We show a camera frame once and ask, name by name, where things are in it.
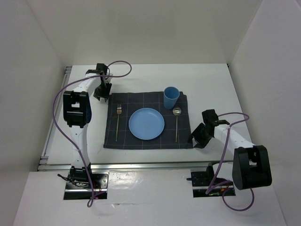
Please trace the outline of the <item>silver metal fork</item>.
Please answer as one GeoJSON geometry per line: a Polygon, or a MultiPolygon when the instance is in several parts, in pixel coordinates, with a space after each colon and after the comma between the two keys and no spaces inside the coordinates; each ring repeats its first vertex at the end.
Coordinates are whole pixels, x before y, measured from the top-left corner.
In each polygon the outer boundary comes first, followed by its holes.
{"type": "Polygon", "coordinates": [[[117,125],[116,125],[116,137],[115,137],[115,141],[118,140],[118,132],[119,132],[119,117],[122,114],[122,105],[118,104],[117,105],[117,125]]]}

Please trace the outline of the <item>dark grey checked cloth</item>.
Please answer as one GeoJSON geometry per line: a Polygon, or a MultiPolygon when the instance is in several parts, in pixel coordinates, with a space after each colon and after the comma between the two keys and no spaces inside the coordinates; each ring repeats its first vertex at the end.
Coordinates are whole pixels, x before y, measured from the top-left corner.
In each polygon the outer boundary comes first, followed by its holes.
{"type": "Polygon", "coordinates": [[[108,113],[104,148],[124,150],[151,150],[151,149],[191,149],[189,141],[191,134],[188,114],[187,96],[181,91],[176,106],[182,110],[178,117],[178,140],[175,141],[176,116],[172,110],[167,110],[163,104],[163,92],[143,93],[112,93],[108,102],[108,113]],[[118,140],[116,137],[117,105],[122,105],[122,114],[119,117],[118,140]],[[138,109],[153,108],[160,112],[165,121],[165,127],[160,136],[152,140],[136,138],[129,130],[129,118],[138,109]]]}

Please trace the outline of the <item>silver metal spoon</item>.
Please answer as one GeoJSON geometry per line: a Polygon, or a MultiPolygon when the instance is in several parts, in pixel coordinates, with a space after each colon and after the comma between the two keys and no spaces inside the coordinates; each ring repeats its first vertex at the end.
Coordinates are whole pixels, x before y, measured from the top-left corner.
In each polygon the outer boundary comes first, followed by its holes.
{"type": "Polygon", "coordinates": [[[181,113],[182,113],[182,110],[180,107],[177,106],[173,109],[173,114],[174,114],[174,116],[176,116],[176,126],[175,126],[175,141],[176,142],[178,140],[178,116],[181,115],[181,113]]]}

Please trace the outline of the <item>blue plastic cup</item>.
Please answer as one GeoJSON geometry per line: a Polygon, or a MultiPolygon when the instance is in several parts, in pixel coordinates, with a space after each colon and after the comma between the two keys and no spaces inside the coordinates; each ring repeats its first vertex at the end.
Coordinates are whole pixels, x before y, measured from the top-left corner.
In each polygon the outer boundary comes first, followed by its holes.
{"type": "Polygon", "coordinates": [[[167,87],[163,92],[164,98],[164,107],[168,110],[172,109],[178,98],[180,96],[180,92],[176,87],[167,87]]]}

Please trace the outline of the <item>blue plastic plate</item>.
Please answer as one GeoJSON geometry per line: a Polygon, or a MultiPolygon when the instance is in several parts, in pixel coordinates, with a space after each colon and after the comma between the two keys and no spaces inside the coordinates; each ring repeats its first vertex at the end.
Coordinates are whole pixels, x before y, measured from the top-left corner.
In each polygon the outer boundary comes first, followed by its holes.
{"type": "Polygon", "coordinates": [[[164,130],[165,121],[160,112],[153,108],[136,110],[129,118],[129,130],[138,139],[152,140],[164,130]]]}

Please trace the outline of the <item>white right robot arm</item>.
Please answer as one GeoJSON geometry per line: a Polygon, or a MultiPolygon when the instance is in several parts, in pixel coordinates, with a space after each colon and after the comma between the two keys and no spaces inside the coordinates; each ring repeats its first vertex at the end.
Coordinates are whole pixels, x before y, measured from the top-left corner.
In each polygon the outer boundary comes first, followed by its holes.
{"type": "Polygon", "coordinates": [[[267,148],[263,145],[255,145],[238,134],[233,126],[249,120],[246,113],[230,112],[221,116],[239,114],[244,118],[233,123],[221,120],[214,109],[202,112],[203,122],[191,133],[189,141],[196,142],[195,148],[205,148],[213,138],[223,143],[224,148],[217,168],[208,170],[205,179],[209,183],[206,191],[208,194],[217,187],[221,180],[220,172],[226,152],[233,154],[231,165],[232,182],[239,190],[270,186],[272,175],[267,148]]]}

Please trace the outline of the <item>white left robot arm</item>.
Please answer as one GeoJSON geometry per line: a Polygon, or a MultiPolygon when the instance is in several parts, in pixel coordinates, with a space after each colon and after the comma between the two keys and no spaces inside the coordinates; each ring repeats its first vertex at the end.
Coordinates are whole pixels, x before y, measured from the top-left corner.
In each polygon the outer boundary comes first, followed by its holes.
{"type": "Polygon", "coordinates": [[[109,69],[105,64],[98,63],[94,70],[89,69],[86,77],[90,75],[101,75],[101,77],[82,81],[72,91],[63,93],[63,118],[71,131],[73,152],[69,175],[83,188],[88,188],[93,183],[87,154],[87,127],[92,119],[90,96],[107,101],[112,86],[109,69]]]}

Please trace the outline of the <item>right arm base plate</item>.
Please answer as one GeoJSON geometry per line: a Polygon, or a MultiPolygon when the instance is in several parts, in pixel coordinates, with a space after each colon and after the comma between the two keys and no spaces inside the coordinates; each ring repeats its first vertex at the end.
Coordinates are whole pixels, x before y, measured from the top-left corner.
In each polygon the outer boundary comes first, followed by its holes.
{"type": "Polygon", "coordinates": [[[226,183],[221,186],[217,186],[208,194],[206,194],[206,190],[208,189],[213,177],[214,177],[214,169],[212,167],[211,162],[208,164],[206,169],[199,170],[199,171],[192,170],[190,172],[190,176],[186,178],[186,180],[191,182],[194,198],[220,197],[225,191],[227,191],[225,194],[226,196],[236,195],[232,182],[226,183]]]}

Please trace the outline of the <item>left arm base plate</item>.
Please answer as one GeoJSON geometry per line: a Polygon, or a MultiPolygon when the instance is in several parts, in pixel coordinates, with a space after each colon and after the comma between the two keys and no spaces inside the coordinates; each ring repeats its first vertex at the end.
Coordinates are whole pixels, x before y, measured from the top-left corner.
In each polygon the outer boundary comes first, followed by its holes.
{"type": "MultiPolygon", "coordinates": [[[[95,200],[107,199],[109,173],[95,173],[92,177],[95,200]]],[[[89,182],[71,181],[70,178],[64,178],[65,190],[64,200],[89,200],[92,195],[91,185],[89,182]]]]}

